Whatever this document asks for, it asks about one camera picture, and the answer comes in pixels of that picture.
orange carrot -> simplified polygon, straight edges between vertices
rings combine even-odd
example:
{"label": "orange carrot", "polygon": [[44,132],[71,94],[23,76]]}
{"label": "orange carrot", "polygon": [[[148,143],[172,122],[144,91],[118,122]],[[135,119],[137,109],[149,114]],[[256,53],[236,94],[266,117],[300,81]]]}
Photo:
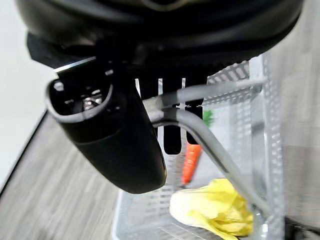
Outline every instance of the orange carrot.
{"label": "orange carrot", "polygon": [[[213,112],[210,110],[205,111],[203,113],[203,121],[208,127],[210,127],[211,123],[213,122]],[[186,185],[191,182],[192,177],[196,171],[201,151],[202,149],[200,145],[187,143],[182,171],[183,185]]]}
{"label": "orange carrot", "polygon": [[182,172],[182,183],[185,185],[190,183],[192,180],[201,150],[202,148],[198,144],[188,143],[186,146],[186,155]]}

gray cable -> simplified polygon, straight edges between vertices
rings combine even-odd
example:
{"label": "gray cable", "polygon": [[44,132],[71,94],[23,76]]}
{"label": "gray cable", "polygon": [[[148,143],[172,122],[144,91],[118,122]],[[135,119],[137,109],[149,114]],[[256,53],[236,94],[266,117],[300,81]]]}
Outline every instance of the gray cable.
{"label": "gray cable", "polygon": [[218,97],[241,89],[261,86],[265,82],[265,79],[244,79],[213,85],[195,85],[144,100],[143,104],[156,106],[158,109],[169,108],[174,104],[203,99],[208,96]]}
{"label": "gray cable", "polygon": [[222,171],[236,190],[256,206],[265,218],[271,215],[271,208],[254,190],[254,187],[243,177],[240,169],[232,160],[215,135],[208,129],[204,121],[195,114],[177,108],[167,108],[150,112],[149,118],[154,127],[176,125],[187,130],[210,159]]}

white plastic basket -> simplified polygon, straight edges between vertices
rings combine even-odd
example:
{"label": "white plastic basket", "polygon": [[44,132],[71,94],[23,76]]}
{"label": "white plastic basket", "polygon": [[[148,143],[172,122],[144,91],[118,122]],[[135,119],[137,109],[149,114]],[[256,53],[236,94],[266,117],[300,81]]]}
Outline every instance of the white plastic basket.
{"label": "white plastic basket", "polygon": [[[269,77],[267,61],[265,56],[259,56],[251,60],[250,64],[234,64],[210,76],[208,84],[241,81],[249,78],[250,68],[255,78],[268,78],[268,81],[258,95],[254,93],[254,89],[245,89],[220,97],[209,97],[203,102],[203,110],[213,111],[214,121],[210,130],[231,154],[241,173],[253,183],[257,192],[267,200],[274,211],[268,222],[272,231],[269,231],[265,239],[281,240],[284,205],[280,134],[275,108],[277,88]],[[220,239],[205,229],[183,225],[169,214],[170,198],[181,185],[187,144],[186,132],[183,129],[181,136],[182,151],[179,155],[167,155],[162,148],[167,167],[167,180],[162,188],[138,195],[120,191],[112,232],[114,240]],[[158,130],[158,138],[162,146],[162,127]],[[221,177],[224,177],[222,173],[203,153],[188,188],[202,187]],[[261,233],[257,232],[256,227],[254,231],[256,232],[248,237],[249,239],[259,239]]]}

white wall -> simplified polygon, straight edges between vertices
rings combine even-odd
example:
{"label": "white wall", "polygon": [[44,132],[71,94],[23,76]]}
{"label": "white wall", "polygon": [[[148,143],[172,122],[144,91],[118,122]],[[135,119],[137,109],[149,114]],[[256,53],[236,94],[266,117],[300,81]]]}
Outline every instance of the white wall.
{"label": "white wall", "polygon": [[32,61],[14,0],[0,1],[0,189],[45,110],[51,68]]}

gray floor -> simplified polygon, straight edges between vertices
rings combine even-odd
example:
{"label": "gray floor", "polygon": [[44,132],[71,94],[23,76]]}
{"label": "gray floor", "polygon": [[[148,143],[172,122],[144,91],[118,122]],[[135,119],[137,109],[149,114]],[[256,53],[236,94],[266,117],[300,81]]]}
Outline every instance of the gray floor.
{"label": "gray floor", "polygon": [[[320,1],[307,0],[294,31],[270,51],[281,83],[287,214],[317,227],[319,43]],[[108,239],[117,193],[47,117],[1,198],[0,239]]]}

